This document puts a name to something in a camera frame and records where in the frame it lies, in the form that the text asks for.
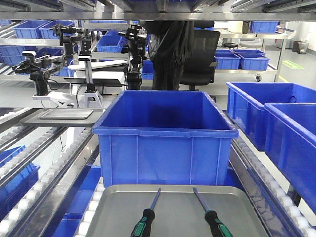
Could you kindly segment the black robot arm on stand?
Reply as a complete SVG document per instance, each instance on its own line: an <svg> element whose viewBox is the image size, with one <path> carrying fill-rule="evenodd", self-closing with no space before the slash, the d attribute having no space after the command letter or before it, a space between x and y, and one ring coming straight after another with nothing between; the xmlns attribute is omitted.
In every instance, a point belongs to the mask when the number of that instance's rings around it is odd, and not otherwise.
<svg viewBox="0 0 316 237"><path fill-rule="evenodd" d="M61 71L67 65L67 58L50 54L36 58L36 53L29 50L23 51L22 56L25 60L12 67L14 72L29 74L35 86L35 96L47 96L50 75Z"/></svg>

